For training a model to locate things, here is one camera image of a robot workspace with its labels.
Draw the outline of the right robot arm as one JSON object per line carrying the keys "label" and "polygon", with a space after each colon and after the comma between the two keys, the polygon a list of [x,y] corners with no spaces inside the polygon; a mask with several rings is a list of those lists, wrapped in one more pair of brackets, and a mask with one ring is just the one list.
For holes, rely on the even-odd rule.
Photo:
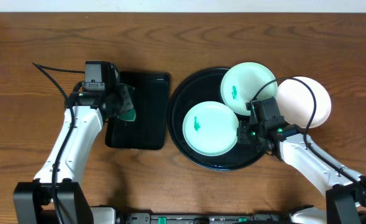
{"label": "right robot arm", "polygon": [[241,121],[237,137],[294,167],[324,195],[325,210],[305,205],[291,211],[285,223],[366,223],[366,176],[323,151],[303,128],[284,124],[267,129]]}

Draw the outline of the green sponge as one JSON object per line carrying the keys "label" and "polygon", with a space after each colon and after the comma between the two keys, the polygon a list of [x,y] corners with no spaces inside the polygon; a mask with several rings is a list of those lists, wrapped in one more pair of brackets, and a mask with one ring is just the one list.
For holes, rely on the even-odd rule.
{"label": "green sponge", "polygon": [[136,119],[135,109],[133,108],[131,110],[124,111],[121,114],[119,114],[117,118],[123,121],[133,122]]}

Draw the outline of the white plate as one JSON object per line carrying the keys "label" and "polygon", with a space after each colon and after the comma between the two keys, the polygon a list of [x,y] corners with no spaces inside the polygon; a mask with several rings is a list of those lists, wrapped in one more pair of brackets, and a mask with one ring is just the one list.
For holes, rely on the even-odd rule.
{"label": "white plate", "polygon": [[[310,87],[316,98],[316,113],[310,128],[322,125],[332,109],[331,98],[327,90],[316,80],[308,77],[296,77]],[[277,91],[276,101],[286,122],[305,128],[313,113],[314,103],[310,91],[300,82],[283,81]]]}

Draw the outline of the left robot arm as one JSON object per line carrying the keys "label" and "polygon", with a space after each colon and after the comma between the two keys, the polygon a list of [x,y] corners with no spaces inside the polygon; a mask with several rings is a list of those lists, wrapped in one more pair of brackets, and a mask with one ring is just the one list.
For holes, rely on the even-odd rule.
{"label": "left robot arm", "polygon": [[81,189],[89,154],[108,118],[135,120],[134,87],[88,91],[76,86],[65,102],[62,129],[43,167],[14,190],[18,223],[122,223],[112,206],[90,206]]}

